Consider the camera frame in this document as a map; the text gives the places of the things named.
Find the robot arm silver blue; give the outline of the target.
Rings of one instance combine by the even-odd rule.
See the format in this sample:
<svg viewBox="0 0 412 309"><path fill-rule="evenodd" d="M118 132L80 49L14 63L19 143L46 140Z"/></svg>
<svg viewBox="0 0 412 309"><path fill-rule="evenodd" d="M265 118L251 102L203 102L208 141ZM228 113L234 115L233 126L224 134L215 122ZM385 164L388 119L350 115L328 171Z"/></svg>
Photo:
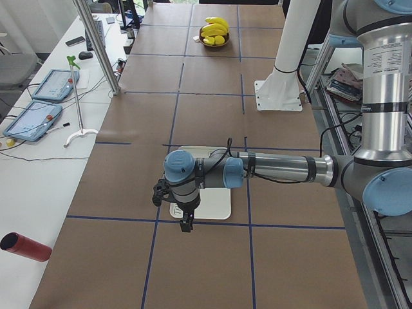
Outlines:
<svg viewBox="0 0 412 309"><path fill-rule="evenodd" d="M330 41L363 48L362 140L351 156L287 156L217 149L207 158L169 153L153 204L177 204L190 232L205 188L233 189L248 178L338 187L384 216L411 211L411 153L404 144L411 76L410 1L334 1Z"/></svg>

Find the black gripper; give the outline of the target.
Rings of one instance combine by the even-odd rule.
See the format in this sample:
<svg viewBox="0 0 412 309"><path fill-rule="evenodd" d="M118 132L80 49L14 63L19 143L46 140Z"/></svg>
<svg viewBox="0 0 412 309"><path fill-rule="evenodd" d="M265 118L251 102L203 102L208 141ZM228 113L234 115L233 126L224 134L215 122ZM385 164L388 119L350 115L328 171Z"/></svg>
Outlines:
<svg viewBox="0 0 412 309"><path fill-rule="evenodd" d="M195 198L188 202L177 202L177 206L183 211L183 219L180 221L182 232L191 232L193 230L192 221L194 219L194 211L200 205L200 193Z"/></svg>

